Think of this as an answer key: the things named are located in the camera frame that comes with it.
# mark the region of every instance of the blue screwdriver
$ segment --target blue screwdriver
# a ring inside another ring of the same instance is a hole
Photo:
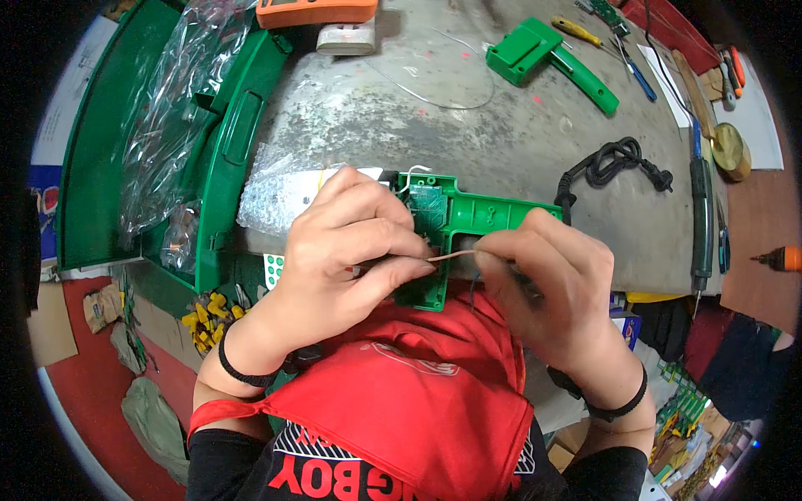
[[[635,79],[638,83],[641,84],[641,88],[644,92],[646,92],[646,97],[652,103],[657,101],[657,95],[654,93],[654,90],[651,88],[651,85],[643,78],[643,73],[641,73],[641,69],[638,68],[638,65],[630,57],[629,53],[627,53],[626,49],[624,48],[624,44],[621,43],[621,39],[619,37],[615,38],[615,45],[618,46],[618,49],[621,51],[621,57],[624,59],[624,64],[626,64],[626,69],[630,71],[632,75],[635,76]]]

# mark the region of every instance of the red floor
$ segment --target red floor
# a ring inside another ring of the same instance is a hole
[[[128,495],[137,501],[183,499],[184,487],[145,454],[123,417],[120,403],[134,374],[117,360],[116,349],[109,342],[111,326],[95,335],[83,319],[83,297],[109,283],[108,277],[64,282],[64,299],[79,354],[48,366],[47,373],[75,429]],[[186,424],[192,412],[188,380],[194,382],[195,374],[149,340],[143,339],[143,343],[153,352],[161,371],[150,374],[149,370],[148,377],[162,389],[165,400]],[[176,374],[175,385],[167,384],[172,374]]]

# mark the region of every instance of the red apron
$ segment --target red apron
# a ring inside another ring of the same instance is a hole
[[[328,356],[264,400],[207,402],[199,426],[288,419],[438,499],[503,498],[532,423],[524,357],[484,291],[442,313],[395,305],[326,341]]]

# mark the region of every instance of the black t-shirt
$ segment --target black t-shirt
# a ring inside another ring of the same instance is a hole
[[[533,420],[515,471],[517,489],[508,498],[636,500],[646,466],[640,450],[614,447],[575,462],[560,475],[546,456],[541,429]],[[195,433],[189,441],[186,499],[430,498],[288,422],[267,446],[234,431]]]

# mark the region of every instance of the workbench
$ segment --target workbench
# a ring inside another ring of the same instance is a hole
[[[485,7],[492,6],[492,13]],[[578,22],[604,40],[597,49],[565,35],[572,54],[621,101],[612,117],[556,67],[542,63],[526,87],[514,87],[484,64],[498,43],[528,17],[549,24],[554,15]],[[643,156],[674,175],[672,192],[656,192],[640,171],[619,174],[603,189],[584,176],[572,187],[578,197],[573,226],[607,244],[615,255],[613,290],[691,293],[693,214],[688,129],[678,129],[648,62],[640,29],[625,38],[631,57],[658,94],[642,88],[607,39],[598,17],[571,0],[387,0],[376,14],[377,51],[365,57],[320,55],[299,47],[270,98],[253,141],[276,156],[291,155],[308,170],[341,162],[405,172],[421,164],[456,176],[460,189],[490,196],[552,203],[563,172],[601,145],[634,137]],[[476,52],[437,30],[470,45]],[[670,52],[658,45],[683,98],[686,88]],[[388,78],[433,103],[426,103]],[[726,206],[716,172],[714,188]],[[283,254],[285,241],[238,229],[240,249]],[[721,291],[714,256],[705,294]]]

